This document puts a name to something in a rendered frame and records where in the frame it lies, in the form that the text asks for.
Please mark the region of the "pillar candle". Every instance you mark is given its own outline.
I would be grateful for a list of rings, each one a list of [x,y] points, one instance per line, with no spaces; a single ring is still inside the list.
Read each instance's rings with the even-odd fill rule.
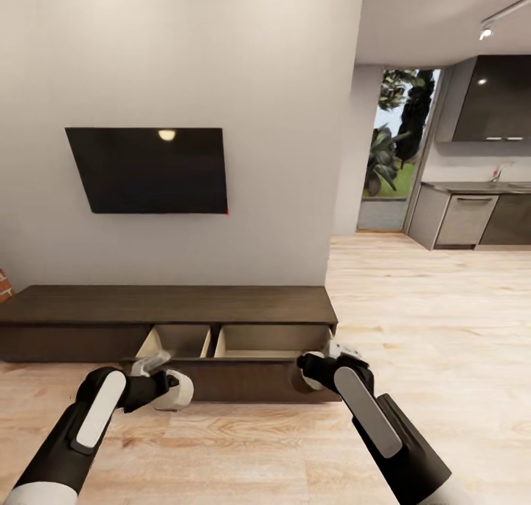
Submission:
[[[166,373],[177,377],[179,379],[179,385],[171,386],[166,394],[156,398],[149,404],[159,411],[177,412],[183,410],[192,399],[193,383],[184,373],[172,369],[168,369]]]
[[[323,357],[321,352],[309,352],[309,354]],[[327,390],[327,387],[323,386],[317,380],[310,379],[303,375],[303,369],[298,367],[298,360],[295,360],[288,371],[290,384],[301,395],[320,394]]]

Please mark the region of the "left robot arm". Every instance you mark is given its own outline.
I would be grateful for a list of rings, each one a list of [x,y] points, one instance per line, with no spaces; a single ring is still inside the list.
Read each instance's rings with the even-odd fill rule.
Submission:
[[[76,505],[113,411],[130,413],[179,385],[165,370],[148,376],[169,358],[156,350],[133,363],[129,376],[114,368],[89,375],[2,505]]]

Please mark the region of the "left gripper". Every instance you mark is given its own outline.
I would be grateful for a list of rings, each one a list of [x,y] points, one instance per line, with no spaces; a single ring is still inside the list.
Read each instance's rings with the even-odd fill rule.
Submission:
[[[135,403],[129,407],[124,407],[125,413],[130,413],[141,408],[143,405],[166,394],[171,386],[179,385],[179,379],[173,375],[168,375],[165,370],[155,373],[150,377],[138,376],[138,379],[142,387],[140,395]]]

